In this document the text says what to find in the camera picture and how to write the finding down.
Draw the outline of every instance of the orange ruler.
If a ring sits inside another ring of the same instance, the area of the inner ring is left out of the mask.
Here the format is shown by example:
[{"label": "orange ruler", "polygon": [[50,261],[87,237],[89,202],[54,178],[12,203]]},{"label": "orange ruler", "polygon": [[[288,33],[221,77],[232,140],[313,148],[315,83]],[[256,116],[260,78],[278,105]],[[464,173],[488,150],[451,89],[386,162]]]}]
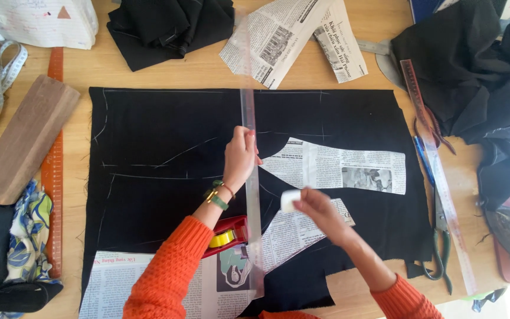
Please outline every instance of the orange ruler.
[{"label": "orange ruler", "polygon": [[[52,48],[48,65],[49,77],[62,82],[63,61],[63,48]],[[46,252],[49,263],[52,265],[49,275],[56,279],[62,276],[62,130],[42,164],[41,184],[53,203]]]}]

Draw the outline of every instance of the woman's right hand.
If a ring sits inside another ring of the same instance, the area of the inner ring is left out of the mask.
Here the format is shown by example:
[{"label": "woman's right hand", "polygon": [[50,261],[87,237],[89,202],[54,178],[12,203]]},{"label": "woman's right hand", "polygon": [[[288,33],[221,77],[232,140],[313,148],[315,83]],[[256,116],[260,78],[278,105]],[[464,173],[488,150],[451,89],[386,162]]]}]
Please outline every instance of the woman's right hand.
[{"label": "woman's right hand", "polygon": [[293,204],[298,211],[307,214],[334,245],[344,246],[344,243],[357,236],[323,192],[305,188],[300,191],[300,201]]}]

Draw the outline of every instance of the notebook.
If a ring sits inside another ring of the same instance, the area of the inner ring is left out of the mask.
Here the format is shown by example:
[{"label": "notebook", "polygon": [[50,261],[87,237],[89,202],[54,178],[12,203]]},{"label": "notebook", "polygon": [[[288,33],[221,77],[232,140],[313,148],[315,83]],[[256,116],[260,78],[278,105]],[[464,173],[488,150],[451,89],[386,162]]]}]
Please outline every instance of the notebook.
[{"label": "notebook", "polygon": [[0,0],[0,34],[7,40],[90,49],[96,33],[91,0]]}]

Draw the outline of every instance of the wooden table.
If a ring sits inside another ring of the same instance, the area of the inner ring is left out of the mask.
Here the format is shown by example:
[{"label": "wooden table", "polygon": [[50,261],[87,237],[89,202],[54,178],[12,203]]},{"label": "wooden table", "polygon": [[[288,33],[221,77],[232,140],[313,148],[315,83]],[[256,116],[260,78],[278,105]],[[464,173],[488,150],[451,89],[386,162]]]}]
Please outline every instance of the wooden table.
[{"label": "wooden table", "polygon": [[[248,12],[256,10],[270,0],[236,0]],[[89,50],[64,50],[64,82],[81,93],[77,109],[64,127],[64,235],[63,276],[64,290],[43,310],[25,318],[77,318],[81,295],[82,252],[86,220],[86,183],[89,166],[89,137],[92,104],[88,94],[90,86],[130,87],[146,89],[200,89],[238,88],[233,76],[218,57],[225,41],[186,55],[182,60],[171,60],[135,73],[131,72],[115,46],[105,24],[107,13],[117,8],[107,0],[95,1],[99,19],[96,44]],[[412,24],[407,0],[346,0],[347,13],[353,32],[358,39],[380,41],[392,39]],[[29,58],[17,80],[7,91],[7,102],[0,119],[0,136],[15,113],[26,91],[39,74],[46,74],[50,49],[27,46]],[[309,41],[294,65],[280,84],[280,89],[389,89],[394,90],[398,104],[405,114],[409,128],[414,111],[407,93],[390,83],[379,71],[372,53],[364,53],[369,75],[351,82],[338,84],[320,46]],[[486,292],[506,286],[495,263],[491,238],[480,242],[488,233],[485,221],[478,217],[478,185],[476,168],[481,160],[478,145],[467,146],[455,137],[448,139],[458,155],[442,148],[440,156],[454,204],[459,215],[461,230],[469,249],[471,265],[477,279],[478,291]],[[402,261],[387,261],[394,271],[406,276]],[[454,285],[454,294],[447,294],[443,280],[431,281],[425,277],[410,280],[435,304],[466,296],[460,265],[452,246],[448,274]],[[356,269],[328,276],[328,287],[336,302],[335,307],[311,309],[308,312],[321,318],[378,318],[383,314],[369,294],[364,280]]]}]

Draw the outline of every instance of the red tape dispenser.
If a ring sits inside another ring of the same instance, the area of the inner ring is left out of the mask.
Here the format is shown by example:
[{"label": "red tape dispenser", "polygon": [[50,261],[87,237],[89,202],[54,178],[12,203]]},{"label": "red tape dispenser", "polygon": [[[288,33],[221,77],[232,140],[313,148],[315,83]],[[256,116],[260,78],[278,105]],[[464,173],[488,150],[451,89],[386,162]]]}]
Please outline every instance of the red tape dispenser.
[{"label": "red tape dispenser", "polygon": [[249,240],[247,216],[237,216],[218,221],[214,227],[215,236],[212,237],[208,249],[202,256],[206,258]]}]

